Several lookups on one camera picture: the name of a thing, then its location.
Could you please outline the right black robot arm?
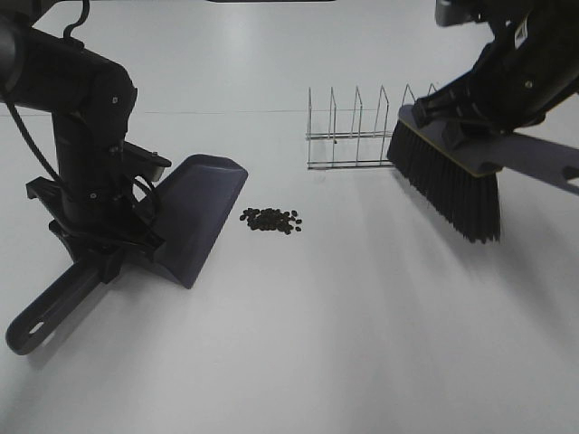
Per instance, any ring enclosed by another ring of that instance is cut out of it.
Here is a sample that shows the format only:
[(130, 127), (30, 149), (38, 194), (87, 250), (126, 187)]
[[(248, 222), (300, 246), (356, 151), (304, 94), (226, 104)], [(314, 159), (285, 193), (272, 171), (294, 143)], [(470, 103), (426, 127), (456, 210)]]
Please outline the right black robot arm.
[(489, 25), (493, 39), (472, 68), (415, 101), (417, 127), (444, 121), (467, 137), (502, 136), (545, 120), (578, 91), (575, 1), (439, 1), (440, 27)]

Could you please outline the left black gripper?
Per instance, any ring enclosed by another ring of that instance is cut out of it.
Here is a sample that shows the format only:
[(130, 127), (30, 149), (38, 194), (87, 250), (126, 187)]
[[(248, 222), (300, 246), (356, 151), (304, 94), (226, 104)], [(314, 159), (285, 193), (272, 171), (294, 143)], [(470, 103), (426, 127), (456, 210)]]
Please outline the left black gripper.
[(49, 231), (62, 243), (72, 261), (99, 271), (109, 284), (132, 256), (153, 261), (166, 246), (140, 206), (123, 195), (109, 204), (73, 200), (54, 181), (38, 177), (26, 185), (30, 199), (38, 200), (51, 215)]

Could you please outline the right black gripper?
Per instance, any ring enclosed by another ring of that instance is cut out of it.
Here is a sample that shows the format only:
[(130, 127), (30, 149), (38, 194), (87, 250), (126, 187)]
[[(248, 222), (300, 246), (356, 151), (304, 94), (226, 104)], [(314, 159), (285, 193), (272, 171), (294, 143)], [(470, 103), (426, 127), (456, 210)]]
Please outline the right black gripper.
[(413, 104), (413, 120), (418, 128), (433, 121), (446, 121), (441, 137), (446, 148), (458, 148), (466, 140), (462, 126), (501, 133), (499, 119), (502, 79), (461, 76), (433, 94)]

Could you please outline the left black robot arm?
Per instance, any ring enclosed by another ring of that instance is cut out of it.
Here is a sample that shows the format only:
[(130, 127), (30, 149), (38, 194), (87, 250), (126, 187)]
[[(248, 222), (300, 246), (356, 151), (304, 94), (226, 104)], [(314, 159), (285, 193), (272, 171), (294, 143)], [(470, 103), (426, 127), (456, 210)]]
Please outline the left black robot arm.
[(171, 163), (126, 140), (138, 91), (118, 63), (1, 11), (1, 100), (49, 174), (26, 186), (74, 262), (108, 283), (130, 252), (154, 257), (154, 184)]

